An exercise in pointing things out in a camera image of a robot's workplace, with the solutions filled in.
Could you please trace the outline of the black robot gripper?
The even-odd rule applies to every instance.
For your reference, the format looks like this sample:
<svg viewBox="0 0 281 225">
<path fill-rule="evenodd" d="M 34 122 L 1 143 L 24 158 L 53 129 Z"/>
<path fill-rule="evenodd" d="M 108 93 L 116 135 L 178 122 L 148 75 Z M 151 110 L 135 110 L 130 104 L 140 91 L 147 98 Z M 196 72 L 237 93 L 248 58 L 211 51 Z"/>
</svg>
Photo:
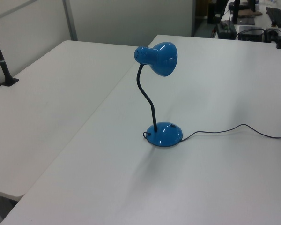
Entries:
<svg viewBox="0 0 281 225">
<path fill-rule="evenodd" d="M 215 5 L 215 9 L 214 9 L 214 13 L 216 16 L 214 18 L 214 21 L 216 24 L 218 24 L 219 22 L 221 23 L 223 21 L 222 16 L 224 14 L 226 5 L 227 5 L 227 0 L 216 0 L 216 5 Z"/>
</svg>

